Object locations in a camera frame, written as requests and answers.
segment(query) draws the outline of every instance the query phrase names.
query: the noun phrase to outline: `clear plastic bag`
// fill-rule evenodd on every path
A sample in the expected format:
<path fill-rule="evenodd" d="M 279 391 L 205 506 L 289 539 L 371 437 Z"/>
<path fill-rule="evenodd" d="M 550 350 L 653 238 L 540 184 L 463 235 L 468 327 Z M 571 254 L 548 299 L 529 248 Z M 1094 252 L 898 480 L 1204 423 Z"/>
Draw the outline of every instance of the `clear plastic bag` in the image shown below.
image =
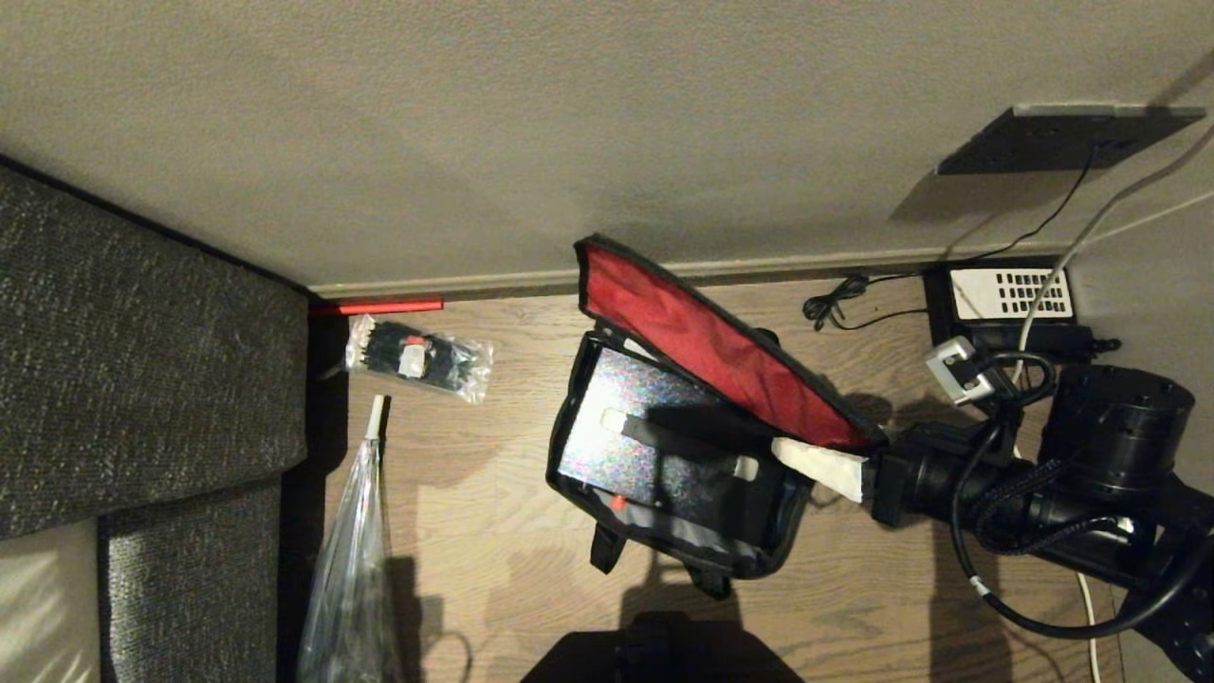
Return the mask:
<path fill-rule="evenodd" d="M 354 318 L 350 328 L 347 371 L 378 372 L 480 404 L 492 369 L 493 345 L 488 341 L 435 334 L 369 314 Z"/>
<path fill-rule="evenodd" d="M 312 581 L 300 642 L 301 683 L 396 683 L 404 679 L 387 584 L 380 495 L 380 415 L 375 398 Z"/>

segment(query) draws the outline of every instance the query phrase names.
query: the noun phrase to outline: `beige wall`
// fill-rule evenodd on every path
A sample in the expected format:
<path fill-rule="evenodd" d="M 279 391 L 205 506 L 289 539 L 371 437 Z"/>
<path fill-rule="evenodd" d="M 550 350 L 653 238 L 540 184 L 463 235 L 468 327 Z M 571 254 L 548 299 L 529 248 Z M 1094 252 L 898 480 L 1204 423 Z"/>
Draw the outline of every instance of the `beige wall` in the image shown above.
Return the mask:
<path fill-rule="evenodd" d="M 1208 103 L 1210 35 L 1192 0 L 15 0 L 0 152 L 322 288 L 567 278 L 592 229 L 708 267 L 923 256 L 1072 180 L 930 177 L 1000 110 Z M 1095 173 L 1044 243 L 1193 132 Z"/>
<path fill-rule="evenodd" d="M 1196 395 L 1176 474 L 1214 494 L 1214 197 L 1095 241 L 1071 274 L 1083 320 L 1124 341 L 1102 362 L 1163 375 Z M 1141 636 L 1121 638 L 1127 681 L 1187 681 Z"/>

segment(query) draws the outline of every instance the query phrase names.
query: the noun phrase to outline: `black cylinder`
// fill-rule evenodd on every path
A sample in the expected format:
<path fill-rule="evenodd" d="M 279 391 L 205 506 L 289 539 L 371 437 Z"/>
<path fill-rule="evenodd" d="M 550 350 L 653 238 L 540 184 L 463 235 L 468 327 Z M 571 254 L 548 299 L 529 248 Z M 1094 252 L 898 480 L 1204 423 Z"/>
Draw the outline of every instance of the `black cylinder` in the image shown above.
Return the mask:
<path fill-rule="evenodd" d="M 1042 437 L 1038 462 L 1070 462 L 1060 484 L 1101 500 L 1147 494 L 1172 474 L 1193 395 L 1165 377 L 1072 366 Z"/>

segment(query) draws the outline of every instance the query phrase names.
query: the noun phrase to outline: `white cable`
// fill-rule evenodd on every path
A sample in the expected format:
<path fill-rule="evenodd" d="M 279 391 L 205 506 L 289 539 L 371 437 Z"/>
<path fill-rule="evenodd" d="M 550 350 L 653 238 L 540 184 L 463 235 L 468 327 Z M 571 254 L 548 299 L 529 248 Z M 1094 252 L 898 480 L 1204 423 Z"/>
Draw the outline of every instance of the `white cable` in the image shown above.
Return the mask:
<path fill-rule="evenodd" d="M 1088 590 L 1088 577 L 1076 573 L 1079 577 L 1079 590 L 1083 591 L 1083 607 L 1088 610 L 1088 626 L 1095 626 L 1096 611 L 1091 609 L 1091 591 Z M 1096 639 L 1088 639 L 1088 661 L 1091 664 L 1091 682 L 1100 683 L 1100 660 L 1096 659 Z"/>
<path fill-rule="evenodd" d="M 1176 156 L 1174 161 L 1152 172 L 1151 175 L 1125 186 L 1124 188 L 1122 188 L 1121 192 L 1113 194 L 1112 198 L 1108 199 L 1108 201 L 1105 201 L 1105 205 L 1101 206 L 1100 210 L 1091 216 L 1091 220 L 1089 220 L 1088 224 L 1084 226 L 1084 228 L 1079 232 L 1079 235 L 1074 238 L 1074 241 L 1071 243 L 1071 246 L 1067 247 L 1066 252 L 1062 254 L 1062 256 L 1057 260 L 1056 263 L 1054 263 L 1054 269 L 1050 271 L 1050 274 L 1045 278 L 1045 284 L 1043 284 L 1040 289 L 1037 290 L 1037 296 L 1033 298 L 1033 303 L 1028 306 L 1028 315 L 1025 317 L 1025 323 L 1020 328 L 1020 345 L 1017 346 L 1017 349 L 1023 352 L 1028 348 L 1028 330 L 1033 326 L 1033 319 L 1037 317 L 1037 311 L 1039 309 L 1042 301 L 1045 298 L 1046 291 L 1050 290 L 1050 286 L 1054 286 L 1054 283 L 1057 280 L 1059 273 L 1062 272 L 1062 268 L 1065 268 L 1067 263 L 1071 262 L 1071 258 L 1074 257 L 1074 255 L 1078 254 L 1080 249 L 1083 249 L 1083 245 L 1088 241 L 1088 238 L 1091 237 L 1091 234 L 1096 230 L 1097 227 L 1100 227 L 1100 223 L 1104 222 L 1105 216 L 1107 216 L 1108 212 L 1113 210 L 1113 206 L 1121 204 L 1127 197 L 1135 194 L 1144 187 L 1155 184 L 1156 182 L 1168 177 L 1169 175 L 1189 165 L 1189 161 L 1193 160 L 1193 156 L 1199 154 L 1202 149 L 1204 149 L 1206 146 L 1209 144 L 1212 138 L 1214 138 L 1214 126 L 1208 127 L 1206 132 L 1197 140 L 1197 142 L 1195 142 L 1189 149 L 1186 149 L 1184 154 Z M 1016 372 L 1012 374 L 1011 376 L 1012 383 L 1020 380 L 1020 374 L 1023 370 L 1025 370 L 1025 363 L 1017 362 Z"/>

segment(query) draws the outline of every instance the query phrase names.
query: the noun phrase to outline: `red lining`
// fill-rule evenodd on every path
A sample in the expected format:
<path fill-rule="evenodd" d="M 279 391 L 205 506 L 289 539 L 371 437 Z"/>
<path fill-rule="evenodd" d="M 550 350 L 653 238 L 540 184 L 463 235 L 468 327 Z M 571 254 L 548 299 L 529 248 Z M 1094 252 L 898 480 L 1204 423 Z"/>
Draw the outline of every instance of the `red lining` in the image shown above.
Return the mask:
<path fill-rule="evenodd" d="M 658 273 L 585 244 L 586 312 L 647 341 L 764 422 L 809 444 L 860 449 L 858 427 L 784 362 Z"/>

